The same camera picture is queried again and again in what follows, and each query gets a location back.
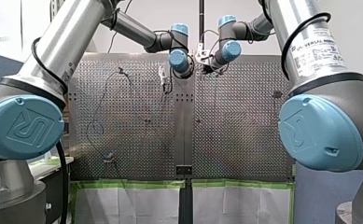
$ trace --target green tape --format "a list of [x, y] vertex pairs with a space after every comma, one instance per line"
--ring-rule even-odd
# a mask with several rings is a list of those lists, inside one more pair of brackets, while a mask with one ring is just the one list
[[261, 182], [249, 180], [229, 180], [229, 179], [213, 179], [213, 180], [192, 180], [194, 188], [220, 188], [220, 187], [245, 187], [258, 189], [291, 189], [292, 183], [283, 182]]
[[77, 185], [71, 184], [71, 190], [70, 190], [71, 202], [68, 205], [68, 209], [71, 212], [71, 218], [72, 218], [71, 224], [76, 224], [76, 221], [77, 221], [77, 219], [76, 219], [77, 192], [78, 192]]
[[290, 183], [289, 185], [291, 185], [292, 187], [291, 192], [290, 192], [290, 199], [289, 199], [289, 224], [294, 224], [294, 202], [295, 202], [295, 184], [294, 183]]
[[78, 189], [182, 189], [185, 181], [98, 180], [74, 181]]

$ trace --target metal bracket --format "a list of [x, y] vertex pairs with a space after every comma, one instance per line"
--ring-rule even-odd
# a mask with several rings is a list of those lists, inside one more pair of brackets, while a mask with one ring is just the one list
[[195, 54], [195, 59], [197, 63], [210, 66], [210, 49], [204, 49], [203, 43], [199, 43], [198, 50]]
[[175, 170], [178, 175], [192, 175], [191, 165], [178, 165]]

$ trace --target white sheet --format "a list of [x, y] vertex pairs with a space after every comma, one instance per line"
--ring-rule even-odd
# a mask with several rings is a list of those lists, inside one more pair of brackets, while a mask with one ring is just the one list
[[179, 189], [80, 189], [76, 224], [178, 224]]
[[196, 224], [288, 224], [291, 189], [193, 188]]

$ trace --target logo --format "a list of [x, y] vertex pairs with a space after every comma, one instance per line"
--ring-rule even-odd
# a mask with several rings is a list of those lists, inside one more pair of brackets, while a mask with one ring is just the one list
[[302, 151], [314, 146], [308, 125], [303, 115], [297, 113], [284, 122], [283, 131], [294, 152]]
[[20, 112], [7, 132], [7, 138], [32, 147], [42, 147], [53, 124], [53, 119], [34, 110], [25, 109]]

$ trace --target metal pole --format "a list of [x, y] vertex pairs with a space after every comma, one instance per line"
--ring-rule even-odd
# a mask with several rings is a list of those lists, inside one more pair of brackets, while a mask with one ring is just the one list
[[204, 45], [204, 0], [199, 0], [199, 38]]

